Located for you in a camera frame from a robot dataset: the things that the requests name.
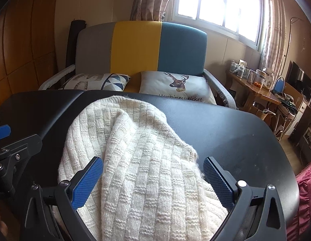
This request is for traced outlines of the cream knitted sweater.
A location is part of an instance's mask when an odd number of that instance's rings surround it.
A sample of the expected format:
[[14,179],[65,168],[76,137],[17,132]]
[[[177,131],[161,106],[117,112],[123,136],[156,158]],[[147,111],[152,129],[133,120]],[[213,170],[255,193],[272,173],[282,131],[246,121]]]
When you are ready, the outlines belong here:
[[150,103],[111,96],[85,107],[68,129],[58,180],[95,156],[103,173],[78,213],[96,240],[210,240],[227,216],[195,149]]

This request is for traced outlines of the brown wooden wardrobe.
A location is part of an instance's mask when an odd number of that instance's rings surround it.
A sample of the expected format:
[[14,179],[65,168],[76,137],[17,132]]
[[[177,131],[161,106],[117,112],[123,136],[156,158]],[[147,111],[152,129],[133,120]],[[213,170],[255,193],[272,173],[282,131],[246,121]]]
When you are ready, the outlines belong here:
[[57,72],[56,0],[10,0],[0,13],[0,104]]

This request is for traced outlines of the pink ruffled bedding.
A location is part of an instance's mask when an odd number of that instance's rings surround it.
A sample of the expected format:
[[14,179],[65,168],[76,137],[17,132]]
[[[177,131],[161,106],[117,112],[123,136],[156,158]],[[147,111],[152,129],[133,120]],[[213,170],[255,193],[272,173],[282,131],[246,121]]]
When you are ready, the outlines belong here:
[[311,162],[297,176],[298,211],[289,227],[287,240],[311,240]]

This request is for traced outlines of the wooden side table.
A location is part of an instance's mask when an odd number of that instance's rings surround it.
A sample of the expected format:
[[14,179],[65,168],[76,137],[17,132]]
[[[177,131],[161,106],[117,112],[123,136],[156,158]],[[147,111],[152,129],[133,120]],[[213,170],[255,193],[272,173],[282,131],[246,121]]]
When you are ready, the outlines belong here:
[[275,95],[273,95],[271,92],[268,92],[266,89],[256,87],[255,85],[248,83],[244,78],[240,78],[237,75],[232,74],[232,72],[230,72],[229,70],[227,70],[226,71],[226,85],[225,85],[226,89],[231,88],[233,81],[240,84],[249,93],[244,106],[240,108],[240,110],[242,111],[249,112],[250,108],[253,105],[253,102],[256,99],[264,100],[268,103],[273,103],[277,106],[281,104],[278,98]]

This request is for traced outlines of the oranges on table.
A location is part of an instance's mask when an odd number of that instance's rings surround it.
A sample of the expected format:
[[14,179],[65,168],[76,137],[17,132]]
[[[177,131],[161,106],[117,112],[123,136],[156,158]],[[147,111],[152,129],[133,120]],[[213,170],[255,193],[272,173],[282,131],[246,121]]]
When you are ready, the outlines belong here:
[[261,83],[258,83],[258,82],[254,82],[254,85],[258,88],[262,88],[262,84]]

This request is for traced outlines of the deer print pillow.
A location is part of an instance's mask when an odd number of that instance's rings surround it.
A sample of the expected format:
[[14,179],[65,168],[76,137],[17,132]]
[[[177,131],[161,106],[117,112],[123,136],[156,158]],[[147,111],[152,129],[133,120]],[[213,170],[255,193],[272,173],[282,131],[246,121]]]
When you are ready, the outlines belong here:
[[199,76],[144,71],[141,73],[140,93],[216,104],[207,80]]

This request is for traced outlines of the geometric pattern pillow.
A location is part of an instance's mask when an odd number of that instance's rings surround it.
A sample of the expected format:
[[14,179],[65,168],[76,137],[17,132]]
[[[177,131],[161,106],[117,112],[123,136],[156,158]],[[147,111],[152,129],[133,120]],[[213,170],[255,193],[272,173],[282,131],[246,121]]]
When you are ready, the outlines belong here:
[[62,85],[62,89],[123,91],[130,78],[124,74],[78,74]]

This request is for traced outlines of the blue chair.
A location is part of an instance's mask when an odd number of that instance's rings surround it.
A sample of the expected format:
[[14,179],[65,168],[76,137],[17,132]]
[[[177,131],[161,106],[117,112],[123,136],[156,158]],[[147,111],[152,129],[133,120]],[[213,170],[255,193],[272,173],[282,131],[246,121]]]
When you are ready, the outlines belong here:
[[277,78],[277,81],[272,89],[272,94],[281,94],[283,93],[284,90],[284,86],[285,86],[285,81],[284,78],[282,76],[279,76],[279,78]]

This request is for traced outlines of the black television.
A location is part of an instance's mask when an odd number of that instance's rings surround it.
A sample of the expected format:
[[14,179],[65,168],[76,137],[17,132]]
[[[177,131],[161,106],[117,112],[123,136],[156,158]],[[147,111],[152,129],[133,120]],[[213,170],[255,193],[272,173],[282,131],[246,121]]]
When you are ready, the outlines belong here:
[[292,62],[286,81],[306,98],[311,97],[311,79],[295,62]]

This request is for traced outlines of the grey yellow blue sofa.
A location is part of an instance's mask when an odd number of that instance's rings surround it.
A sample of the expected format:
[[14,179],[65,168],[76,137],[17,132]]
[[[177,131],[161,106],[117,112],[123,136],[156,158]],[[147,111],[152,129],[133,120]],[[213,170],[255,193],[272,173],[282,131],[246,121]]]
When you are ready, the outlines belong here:
[[224,106],[236,109],[232,95],[204,68],[207,33],[197,28],[155,21],[102,23],[81,30],[75,44],[75,63],[46,80],[41,90],[75,71],[128,75],[135,91],[140,72],[160,71],[204,77]]

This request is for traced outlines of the right checked curtain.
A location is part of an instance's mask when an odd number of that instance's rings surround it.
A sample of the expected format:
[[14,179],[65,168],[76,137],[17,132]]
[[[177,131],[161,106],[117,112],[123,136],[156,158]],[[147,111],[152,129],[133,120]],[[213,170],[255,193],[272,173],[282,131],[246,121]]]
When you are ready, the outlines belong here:
[[283,0],[263,0],[262,53],[259,68],[277,77],[282,66],[286,39],[286,11]]

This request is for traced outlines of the window with white frame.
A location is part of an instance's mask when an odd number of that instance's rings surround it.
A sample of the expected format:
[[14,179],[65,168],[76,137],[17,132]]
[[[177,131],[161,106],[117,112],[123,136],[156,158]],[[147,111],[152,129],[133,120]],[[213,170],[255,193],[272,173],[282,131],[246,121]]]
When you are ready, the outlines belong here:
[[256,50],[263,0],[173,0],[171,19],[218,32]]

